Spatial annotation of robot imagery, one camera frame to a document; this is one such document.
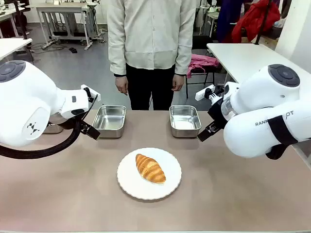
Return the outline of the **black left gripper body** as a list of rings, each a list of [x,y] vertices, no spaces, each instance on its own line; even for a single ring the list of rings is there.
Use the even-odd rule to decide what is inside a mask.
[[[84,120],[79,119],[80,122],[80,132],[82,134],[90,134],[92,133],[92,126],[88,123],[84,122]]]

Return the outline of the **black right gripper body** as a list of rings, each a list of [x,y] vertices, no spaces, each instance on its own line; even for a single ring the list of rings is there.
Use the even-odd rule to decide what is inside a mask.
[[[208,110],[209,116],[213,119],[213,121],[207,126],[208,129],[224,129],[227,120],[223,116],[221,106],[223,103],[223,98],[218,97],[214,98],[212,101],[211,108]]]

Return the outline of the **person's left hand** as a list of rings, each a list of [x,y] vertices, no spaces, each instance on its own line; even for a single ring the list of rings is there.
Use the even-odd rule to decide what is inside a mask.
[[[172,91],[173,92],[180,91],[184,85],[184,82],[185,82],[185,76],[184,75],[174,74]]]

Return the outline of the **person's right hand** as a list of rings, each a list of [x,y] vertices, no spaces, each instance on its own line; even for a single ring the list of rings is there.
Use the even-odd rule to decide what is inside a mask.
[[[128,95],[128,79],[126,76],[115,77],[115,85],[120,93]]]

